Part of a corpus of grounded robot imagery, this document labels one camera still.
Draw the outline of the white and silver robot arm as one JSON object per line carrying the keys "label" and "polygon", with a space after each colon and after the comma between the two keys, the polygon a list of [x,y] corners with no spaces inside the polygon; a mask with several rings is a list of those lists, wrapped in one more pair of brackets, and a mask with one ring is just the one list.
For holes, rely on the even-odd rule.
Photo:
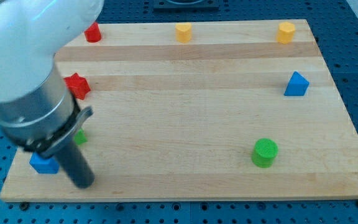
{"label": "white and silver robot arm", "polygon": [[0,126],[44,158],[72,140],[91,116],[79,109],[55,54],[99,16],[103,0],[0,1]]}

